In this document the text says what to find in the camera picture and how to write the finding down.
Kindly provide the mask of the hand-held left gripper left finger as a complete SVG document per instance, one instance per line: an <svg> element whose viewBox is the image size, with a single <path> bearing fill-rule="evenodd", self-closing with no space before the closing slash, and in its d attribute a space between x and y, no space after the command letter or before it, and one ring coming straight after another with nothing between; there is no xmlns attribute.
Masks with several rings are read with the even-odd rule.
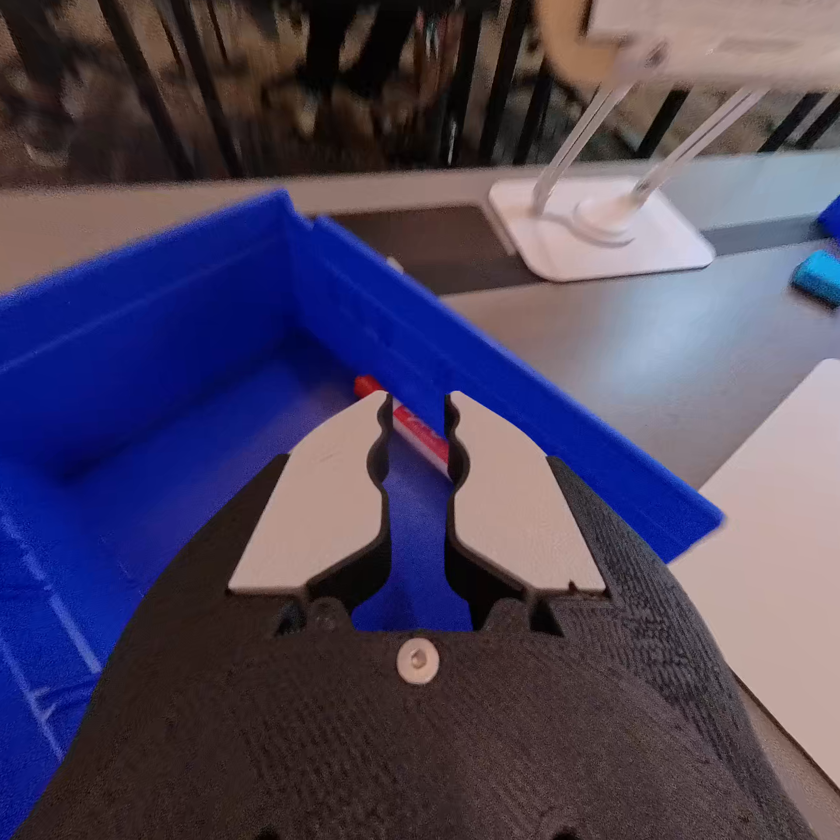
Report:
<svg viewBox="0 0 840 840"><path fill-rule="evenodd" d="M363 602L391 570L392 397L373 392L289 453L230 577L237 595Z"/></svg>

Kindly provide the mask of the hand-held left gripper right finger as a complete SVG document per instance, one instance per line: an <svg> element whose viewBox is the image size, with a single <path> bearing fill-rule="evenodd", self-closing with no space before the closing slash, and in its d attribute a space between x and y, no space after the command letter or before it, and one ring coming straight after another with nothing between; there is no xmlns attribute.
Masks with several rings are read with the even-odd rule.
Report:
<svg viewBox="0 0 840 840"><path fill-rule="evenodd" d="M444 415L451 589L470 605L604 596L606 582L541 447L464 392L446 395Z"/></svg>

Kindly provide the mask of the red whiteboard marker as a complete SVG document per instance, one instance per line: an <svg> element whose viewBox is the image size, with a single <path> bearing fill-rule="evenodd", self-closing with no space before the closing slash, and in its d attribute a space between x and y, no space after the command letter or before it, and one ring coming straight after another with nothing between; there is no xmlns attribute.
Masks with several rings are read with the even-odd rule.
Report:
<svg viewBox="0 0 840 840"><path fill-rule="evenodd" d="M394 431L438 472L447 476L448 441L396 397L392 398L392 417Z"/></svg>

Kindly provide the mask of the blue open-front storage bin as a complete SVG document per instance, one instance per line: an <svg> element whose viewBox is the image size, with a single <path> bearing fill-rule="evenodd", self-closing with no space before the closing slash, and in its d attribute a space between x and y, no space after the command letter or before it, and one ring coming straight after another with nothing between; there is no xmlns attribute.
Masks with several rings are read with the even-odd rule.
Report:
<svg viewBox="0 0 840 840"><path fill-rule="evenodd" d="M2 838L142 598L371 375L437 434L462 391L664 562L722 512L340 225L273 192L2 297Z"/></svg>

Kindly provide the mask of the blue whiteboard eraser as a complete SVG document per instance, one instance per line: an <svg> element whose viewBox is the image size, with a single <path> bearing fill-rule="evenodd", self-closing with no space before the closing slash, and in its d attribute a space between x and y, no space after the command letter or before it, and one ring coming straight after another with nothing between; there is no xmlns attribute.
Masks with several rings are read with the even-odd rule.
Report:
<svg viewBox="0 0 840 840"><path fill-rule="evenodd" d="M824 249L817 250L795 268L790 286L829 308L839 309L839 259Z"/></svg>

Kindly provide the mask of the black metal railing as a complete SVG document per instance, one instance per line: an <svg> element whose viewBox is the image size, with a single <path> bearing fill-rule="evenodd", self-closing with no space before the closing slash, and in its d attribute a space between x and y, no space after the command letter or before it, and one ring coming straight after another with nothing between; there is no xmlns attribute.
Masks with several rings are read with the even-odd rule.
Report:
<svg viewBox="0 0 840 840"><path fill-rule="evenodd" d="M2 2L2 187L542 165L548 2Z"/></svg>

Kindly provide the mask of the white paper sign board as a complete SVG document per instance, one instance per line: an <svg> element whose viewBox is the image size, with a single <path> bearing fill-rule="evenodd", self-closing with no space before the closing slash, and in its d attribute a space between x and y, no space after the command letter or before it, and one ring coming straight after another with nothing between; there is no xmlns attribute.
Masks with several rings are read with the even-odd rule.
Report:
<svg viewBox="0 0 840 840"><path fill-rule="evenodd" d="M538 1L567 81L819 91L839 83L838 1Z"/></svg>

